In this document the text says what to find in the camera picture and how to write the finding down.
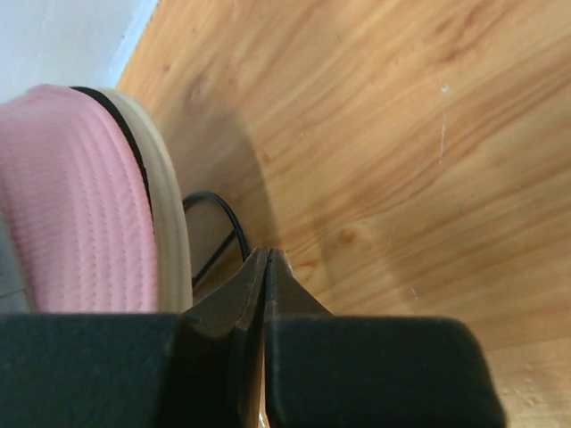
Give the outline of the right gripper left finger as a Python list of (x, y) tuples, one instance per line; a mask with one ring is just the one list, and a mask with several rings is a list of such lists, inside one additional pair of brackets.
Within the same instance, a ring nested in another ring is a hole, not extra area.
[(2, 426), (256, 426), (267, 261), (181, 314), (3, 315)]

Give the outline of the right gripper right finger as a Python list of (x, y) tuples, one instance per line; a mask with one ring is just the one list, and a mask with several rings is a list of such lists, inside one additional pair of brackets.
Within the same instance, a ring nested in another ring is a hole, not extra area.
[(503, 427), (481, 346), (447, 317), (336, 316), (274, 250), (265, 402), (273, 427)]

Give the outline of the beige bucket hat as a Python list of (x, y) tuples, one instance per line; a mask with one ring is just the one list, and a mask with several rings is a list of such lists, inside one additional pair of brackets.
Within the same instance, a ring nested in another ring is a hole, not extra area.
[(100, 88), (126, 121), (147, 172), (158, 256), (158, 305), (183, 312), (193, 305), (191, 257), (186, 216), (175, 169), (161, 132), (130, 95)]

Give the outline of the pink bucket hat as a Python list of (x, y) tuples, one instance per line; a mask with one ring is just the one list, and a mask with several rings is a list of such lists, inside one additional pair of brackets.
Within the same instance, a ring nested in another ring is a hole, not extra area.
[(118, 143), (89, 99), (35, 86), (1, 105), (1, 212), (32, 311), (153, 313), (153, 220), (133, 207), (108, 149)]

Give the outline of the grey bucket hat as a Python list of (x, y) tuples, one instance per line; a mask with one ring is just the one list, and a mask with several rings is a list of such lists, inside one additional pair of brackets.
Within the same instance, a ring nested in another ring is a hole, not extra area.
[(30, 313), (32, 303), (26, 276), (3, 212), (1, 212), (0, 244), (1, 313)]

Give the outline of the black bucket hat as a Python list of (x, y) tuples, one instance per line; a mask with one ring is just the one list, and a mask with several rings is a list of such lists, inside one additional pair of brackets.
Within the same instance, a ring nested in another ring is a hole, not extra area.
[(89, 99), (89, 105), (97, 110), (96, 117), (105, 123), (106, 132), (119, 139), (118, 143), (108, 144), (108, 149), (119, 159), (112, 162), (116, 175), (121, 175), (125, 186), (132, 193), (130, 203), (139, 211), (145, 210), (148, 221), (153, 219), (153, 202), (149, 184), (149, 175), (141, 148), (135, 138), (134, 131), (128, 124), (126, 116), (102, 90), (87, 86), (70, 86), (70, 90)]

